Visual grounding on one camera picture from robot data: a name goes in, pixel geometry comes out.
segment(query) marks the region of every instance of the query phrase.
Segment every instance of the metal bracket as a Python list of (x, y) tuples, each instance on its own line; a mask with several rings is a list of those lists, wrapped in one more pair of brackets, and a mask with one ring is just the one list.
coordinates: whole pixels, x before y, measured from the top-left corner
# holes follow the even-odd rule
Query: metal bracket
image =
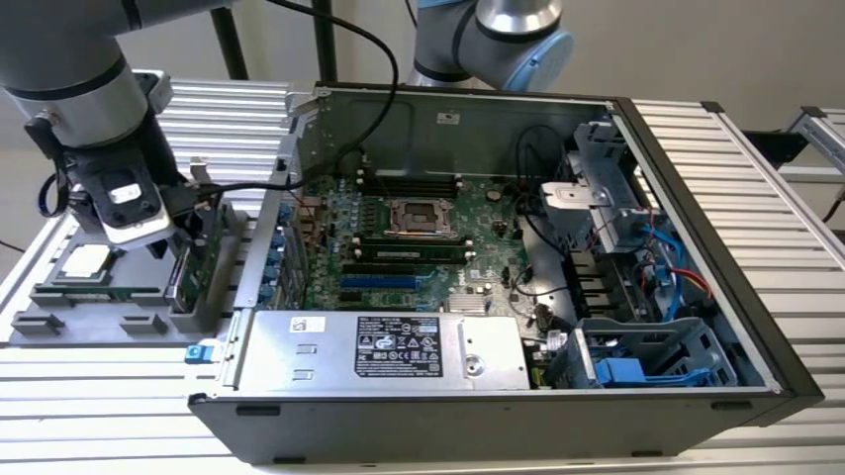
[(544, 183), (545, 201), (560, 210), (589, 210), (600, 206), (611, 206), (608, 193), (593, 190), (576, 183)]
[(190, 158), (190, 176), (194, 177), (199, 183), (211, 183), (211, 175), (209, 174), (209, 164), (198, 157)]

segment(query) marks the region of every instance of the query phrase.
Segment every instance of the metal frame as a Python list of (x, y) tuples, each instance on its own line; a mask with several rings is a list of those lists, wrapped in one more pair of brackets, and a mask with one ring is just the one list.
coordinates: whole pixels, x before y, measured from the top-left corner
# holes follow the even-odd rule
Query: metal frame
[(229, 8), (215, 8), (210, 13), (214, 33), (217, 34), (217, 40), (221, 42), (221, 52), (226, 61), (229, 78), (247, 81), (250, 80), (250, 72), (247, 72), (247, 61), (241, 48), (238, 26), (235, 25), (233, 11)]
[[(321, 84), (317, 95), (324, 100), (328, 100), (336, 94), (356, 91), (369, 94), (385, 94), (385, 87), (358, 84)], [(466, 95), (465, 91), (405, 87), (401, 90), (398, 101), (404, 100), (404, 96), (412, 100), (414, 96), (454, 98), (454, 96), (460, 95)], [(488, 451), (484, 452), (485, 456), (496, 454), (494, 456), (513, 457), (517, 453), (522, 453), (525, 456), (529, 456), (529, 454), (538, 457), (552, 456), (552, 452), (548, 452), (550, 449), (549, 445), (534, 444), (533, 448), (529, 449), (522, 445), (520, 439), (512, 436), (504, 436), (498, 439), (490, 438), (489, 430), (493, 429), (489, 427), (490, 419), (500, 420), (501, 418), (493, 416), (496, 411), (490, 413), (480, 410), (480, 413), (466, 413), (466, 406), (464, 406), (466, 403), (506, 404), (509, 408), (516, 408), (524, 414), (524, 418), (528, 419), (541, 417), (541, 413), (537, 410), (544, 406), (544, 411), (548, 414), (557, 414), (561, 420), (573, 421), (589, 414), (591, 418), (593, 418), (593, 424), (605, 427), (612, 425), (613, 421), (608, 420), (597, 423), (597, 420), (605, 417), (601, 409), (604, 404), (608, 401), (613, 401), (619, 405), (631, 405), (633, 413), (653, 415), (649, 416), (649, 419), (653, 420), (651, 425), (653, 433), (671, 433), (675, 430), (671, 427), (673, 417), (667, 418), (667, 421), (664, 421), (665, 414), (668, 414), (667, 405), (685, 405), (685, 416), (695, 418), (696, 429), (691, 427), (684, 435), (679, 433), (675, 440), (661, 439), (661, 441), (657, 441), (653, 438), (639, 438), (639, 443), (627, 442), (625, 439), (631, 435), (627, 432), (627, 430), (631, 430), (632, 422), (629, 421), (627, 430), (621, 430), (621, 433), (604, 434), (601, 437), (604, 440), (603, 444), (592, 444), (591, 441), (595, 442), (596, 439), (585, 436), (580, 441), (569, 440), (569, 447), (567, 448), (554, 447), (554, 453), (557, 454), (637, 455), (640, 453), (639, 450), (648, 453), (677, 452), (685, 448), (685, 444), (691, 444), (691, 437), (711, 436), (725, 428), (737, 425), (763, 426), (772, 424), (821, 401), (824, 398), (823, 393), (791, 348), (761, 297), (740, 268), (737, 258), (732, 255), (721, 236), (711, 224), (712, 218), (705, 214), (697, 199), (688, 189), (676, 165), (664, 151), (664, 144), (656, 137), (635, 102), (631, 99), (619, 97), (524, 95), (497, 91), (473, 93), (466, 95), (466, 97), (482, 100), (508, 99), (516, 102), (607, 105), (617, 126), (627, 136), (644, 171), (653, 183), (657, 184), (659, 190), (661, 190), (665, 210), (673, 219), (691, 250), (695, 249), (691, 252), (693, 260), (712, 283), (717, 300), (728, 318), (733, 319), (735, 324), (740, 323), (739, 328), (733, 325), (737, 337), (740, 341), (753, 342), (752, 346), (745, 344), (744, 346), (769, 387), (719, 388), (716, 390), (699, 388), (689, 391), (684, 389), (565, 392), (554, 390), (526, 392), (473, 391), (466, 393), (456, 391), (449, 394), (429, 394), (414, 391), (373, 391), (349, 394), (242, 391), (238, 387), (239, 374), (242, 374), (242, 365), (245, 364), (246, 348), (253, 337), (251, 332), (255, 329), (255, 316), (251, 312), (245, 311), (237, 316), (233, 333), (229, 338), (230, 345), (225, 355), (226, 363), (219, 377), (225, 385), (215, 388), (214, 394), (198, 393), (190, 398), (191, 411), (202, 418), (238, 456), (253, 463), (296, 461), (305, 456), (318, 461), (354, 461), (357, 460), (354, 457), (365, 457), (365, 459), (366, 457), (381, 457), (380, 460), (384, 458), (388, 460), (404, 460), (402, 457), (410, 456), (408, 451), (396, 446), (389, 439), (380, 438), (373, 440), (376, 445), (390, 445), (389, 451), (378, 451), (373, 447), (360, 446), (354, 442), (350, 443), (350, 433), (344, 430), (332, 430), (332, 427), (362, 427), (364, 421), (358, 418), (366, 415), (369, 418), (368, 422), (373, 422), (373, 425), (369, 426), (372, 430), (366, 432), (368, 436), (378, 432), (377, 430), (374, 432), (374, 428), (396, 431), (398, 427), (393, 425), (392, 418), (396, 418), (398, 413), (390, 416), (392, 411), (386, 409), (385, 405), (380, 404), (382, 402), (390, 402), (393, 405), (404, 407), (405, 411), (413, 415), (406, 416), (406, 419), (414, 425), (421, 424), (426, 418), (436, 418), (442, 414), (448, 414), (450, 418), (457, 418), (458, 414), (462, 415), (461, 429), (456, 426), (449, 426), (450, 435), (442, 438), (442, 441), (450, 441), (449, 448), (437, 444), (425, 454), (414, 455), (418, 459), (446, 460), (473, 458), (481, 455), (481, 452), (469, 448), (457, 450), (454, 448), (457, 439), (453, 440), (453, 436), (457, 436), (458, 439), (484, 440), (484, 445), (488, 448)], [(332, 110), (344, 109), (337, 106), (338, 103), (333, 103)], [(322, 110), (325, 114), (330, 109), (324, 107)], [(326, 117), (321, 117), (324, 127), (326, 127), (325, 124), (329, 122), (330, 120)], [(727, 124), (723, 124), (723, 128), (732, 137), (731, 141), (739, 141), (739, 139), (733, 138), (736, 133), (728, 129)], [(342, 410), (342, 413), (338, 413), (341, 408), (350, 405), (356, 407), (356, 411)], [(735, 408), (735, 405), (737, 405), (736, 409), (743, 410), (739, 412), (728, 411), (731, 416), (719, 411), (723, 406)], [(302, 424), (308, 421), (310, 427), (309, 437), (301, 434), (300, 437), (292, 438), (290, 433), (282, 431), (284, 426), (280, 426), (282, 423), (274, 418), (282, 413), (282, 407), (286, 408), (289, 419), (301, 421), (300, 426), (290, 423), (285, 427), (289, 429), (302, 428)], [(239, 408), (243, 409), (242, 412), (255, 413), (257, 416), (266, 416), (267, 418), (263, 420), (262, 418), (239, 418), (237, 416)], [(337, 424), (324, 419), (326, 414), (332, 414)], [(743, 416), (735, 419), (733, 416), (739, 414)], [(521, 433), (522, 430), (528, 429), (520, 426), (520, 421), (509, 420), (509, 424), (517, 428), (513, 434)], [(314, 440), (320, 439), (321, 443), (302, 444), (301, 440), (308, 440), (310, 437), (316, 437)], [(281, 449), (281, 447), (286, 449), (282, 452), (277, 452), (275, 450)]]
[(845, 174), (845, 110), (804, 107), (787, 131), (803, 134)]

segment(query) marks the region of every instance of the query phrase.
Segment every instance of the warning label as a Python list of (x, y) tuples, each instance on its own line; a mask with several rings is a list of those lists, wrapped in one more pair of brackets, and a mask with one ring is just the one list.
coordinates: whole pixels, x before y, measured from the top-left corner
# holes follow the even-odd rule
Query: warning label
[(362, 378), (440, 378), (437, 317), (360, 317), (356, 373)]

